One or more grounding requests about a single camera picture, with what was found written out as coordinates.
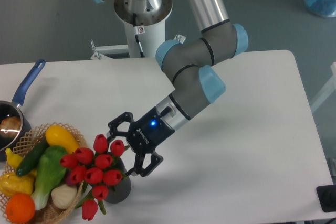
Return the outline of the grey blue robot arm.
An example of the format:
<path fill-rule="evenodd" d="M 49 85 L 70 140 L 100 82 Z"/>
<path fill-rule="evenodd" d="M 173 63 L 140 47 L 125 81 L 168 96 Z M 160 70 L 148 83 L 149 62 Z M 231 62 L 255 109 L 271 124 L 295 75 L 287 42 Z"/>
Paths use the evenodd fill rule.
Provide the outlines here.
<path fill-rule="evenodd" d="M 126 112 L 108 124 L 109 139 L 125 137 L 135 153 L 134 166 L 127 175 L 145 177 L 163 161 L 156 147 L 225 92 L 213 66 L 248 47 L 246 31 L 242 25 L 230 22 L 223 0 L 188 1 L 202 34 L 191 44 L 185 44 L 181 35 L 173 40 L 165 38 L 172 0 L 114 0 L 127 44 L 93 47 L 96 54 L 128 52 L 131 58 L 155 58 L 174 87 L 140 119 L 134 120 Z"/>

